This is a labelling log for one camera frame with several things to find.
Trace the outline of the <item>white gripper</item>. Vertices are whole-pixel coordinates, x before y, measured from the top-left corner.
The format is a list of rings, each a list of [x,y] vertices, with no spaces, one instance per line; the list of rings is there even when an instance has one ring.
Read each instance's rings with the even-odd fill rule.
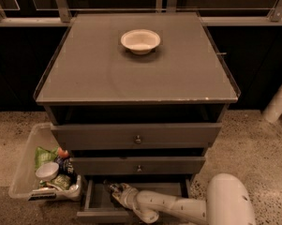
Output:
[[[123,190],[122,193],[113,192],[111,196],[125,208],[132,209],[134,207],[135,197],[139,191],[127,183],[119,183],[118,187]]]

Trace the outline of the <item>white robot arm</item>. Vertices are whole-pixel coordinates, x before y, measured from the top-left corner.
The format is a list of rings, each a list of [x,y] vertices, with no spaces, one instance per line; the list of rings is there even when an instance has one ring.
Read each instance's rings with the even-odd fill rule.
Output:
[[[158,221],[163,212],[195,225],[256,225],[245,185],[228,173],[210,180],[205,201],[137,190],[126,183],[111,183],[108,190],[117,202],[147,224]]]

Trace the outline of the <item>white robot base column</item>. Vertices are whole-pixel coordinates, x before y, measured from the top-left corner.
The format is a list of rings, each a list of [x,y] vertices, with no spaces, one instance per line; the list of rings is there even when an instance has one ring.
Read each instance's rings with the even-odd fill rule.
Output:
[[[270,123],[274,123],[278,120],[282,114],[282,84],[278,88],[277,92],[263,111],[262,115],[264,119]]]

